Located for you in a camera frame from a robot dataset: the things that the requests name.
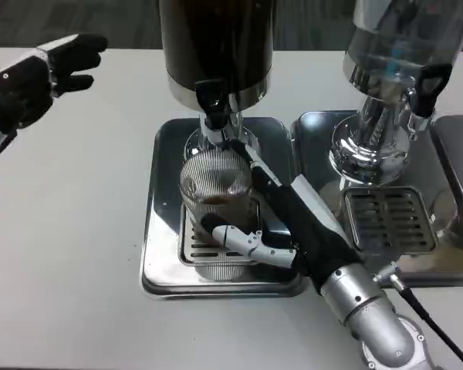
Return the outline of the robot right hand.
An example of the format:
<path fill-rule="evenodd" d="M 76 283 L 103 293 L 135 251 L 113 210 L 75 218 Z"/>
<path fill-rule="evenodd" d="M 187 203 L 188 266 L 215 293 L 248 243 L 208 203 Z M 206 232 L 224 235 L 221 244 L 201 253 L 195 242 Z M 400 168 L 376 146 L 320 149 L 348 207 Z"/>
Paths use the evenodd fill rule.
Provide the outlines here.
<path fill-rule="evenodd" d="M 201 226 L 216 241 L 259 263 L 293 269 L 310 278 L 317 291 L 335 271 L 361 262 L 330 209 L 304 177 L 285 185 L 248 144 L 230 140 L 224 148 L 248 164 L 253 189 L 286 226 L 293 245 L 273 247 L 258 231 L 245 234 L 224 218 L 206 214 Z"/>

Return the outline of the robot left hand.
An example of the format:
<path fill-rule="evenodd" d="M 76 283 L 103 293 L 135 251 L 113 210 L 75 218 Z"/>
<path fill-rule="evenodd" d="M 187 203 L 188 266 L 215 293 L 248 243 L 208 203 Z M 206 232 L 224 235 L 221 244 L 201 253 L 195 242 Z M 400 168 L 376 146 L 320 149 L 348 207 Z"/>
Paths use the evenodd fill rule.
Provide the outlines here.
<path fill-rule="evenodd" d="M 86 71 L 100 65 L 108 40 L 73 34 L 41 44 L 0 70 L 0 132 L 11 133 L 42 118 L 53 100 L 89 89 Z"/>

